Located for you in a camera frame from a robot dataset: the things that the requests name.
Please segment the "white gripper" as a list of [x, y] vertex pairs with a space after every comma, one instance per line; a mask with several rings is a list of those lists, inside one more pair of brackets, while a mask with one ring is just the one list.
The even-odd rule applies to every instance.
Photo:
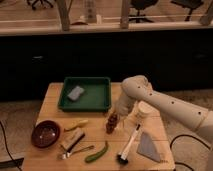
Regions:
[[134, 104], [134, 99], [126, 94], [121, 94], [115, 103], [115, 113], [120, 116], [128, 116], [132, 112]]

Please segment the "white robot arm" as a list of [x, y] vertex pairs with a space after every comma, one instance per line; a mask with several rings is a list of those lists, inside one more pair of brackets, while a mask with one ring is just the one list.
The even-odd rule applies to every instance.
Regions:
[[212, 110], [151, 89], [148, 79], [143, 75], [128, 77], [122, 81], [121, 94], [115, 106], [116, 113], [121, 116], [128, 115], [136, 101], [148, 103], [179, 121], [207, 142], [213, 142]]

